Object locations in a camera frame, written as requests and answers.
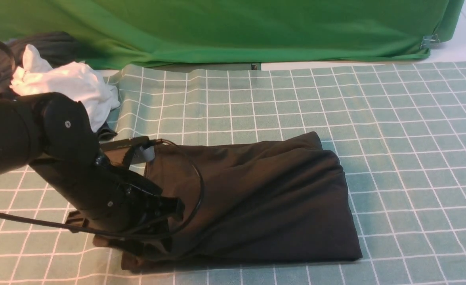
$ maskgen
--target black cloth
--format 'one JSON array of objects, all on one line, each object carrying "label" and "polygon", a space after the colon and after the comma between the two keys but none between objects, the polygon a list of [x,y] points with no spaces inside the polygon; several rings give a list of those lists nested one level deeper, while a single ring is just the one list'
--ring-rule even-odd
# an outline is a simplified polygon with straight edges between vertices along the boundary
[{"label": "black cloth", "polygon": [[[23,66],[23,52],[26,45],[33,45],[39,51],[41,58],[46,59],[52,67],[60,67],[76,61],[80,43],[70,34],[63,31],[35,34],[8,43],[12,50],[16,66]],[[10,91],[13,76],[10,57],[0,51],[0,99],[14,99],[16,94]]]},{"label": "black cloth", "polygon": [[105,122],[97,132],[95,132],[97,138],[100,141],[109,141],[118,135],[113,129],[110,128],[107,122]]},{"label": "black cloth", "polygon": [[[169,255],[253,262],[353,261],[362,258],[338,157],[315,132],[286,140],[231,146],[180,146],[206,186],[193,221],[173,236]],[[180,197],[184,219],[199,180],[175,146],[156,146],[145,176]]]}]

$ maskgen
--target green cloth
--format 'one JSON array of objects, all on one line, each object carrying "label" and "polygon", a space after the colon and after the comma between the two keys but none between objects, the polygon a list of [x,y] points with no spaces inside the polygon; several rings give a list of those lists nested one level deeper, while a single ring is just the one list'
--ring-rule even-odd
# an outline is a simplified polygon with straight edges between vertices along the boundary
[{"label": "green cloth", "polygon": [[63,30],[93,68],[429,56],[463,0],[0,0],[0,40]]}]

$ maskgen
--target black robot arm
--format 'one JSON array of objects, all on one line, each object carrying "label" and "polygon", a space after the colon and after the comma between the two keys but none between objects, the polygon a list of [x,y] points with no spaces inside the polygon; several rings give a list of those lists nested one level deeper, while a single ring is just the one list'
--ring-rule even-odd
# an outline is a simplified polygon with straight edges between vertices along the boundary
[{"label": "black robot arm", "polygon": [[[0,100],[0,174],[29,165],[76,211],[65,224],[0,213],[0,218],[95,234],[94,244],[115,247],[142,258],[146,251],[171,250],[171,236],[196,214],[203,194],[189,217],[179,198],[162,197],[162,189],[129,170],[153,157],[161,139],[137,137],[99,144],[83,104],[60,93]],[[182,222],[170,229],[169,219]]]}]

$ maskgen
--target teal checkered tablecloth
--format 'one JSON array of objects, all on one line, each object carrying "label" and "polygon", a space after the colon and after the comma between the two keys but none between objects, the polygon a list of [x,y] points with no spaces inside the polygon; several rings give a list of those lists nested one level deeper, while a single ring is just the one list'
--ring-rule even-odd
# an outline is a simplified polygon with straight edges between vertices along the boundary
[{"label": "teal checkered tablecloth", "polygon": [[[91,236],[0,220],[0,285],[466,284],[466,62],[107,78],[116,139],[243,144],[316,131],[347,173],[355,263],[120,270]],[[0,211],[62,222],[70,205],[29,168],[0,176]]]}]

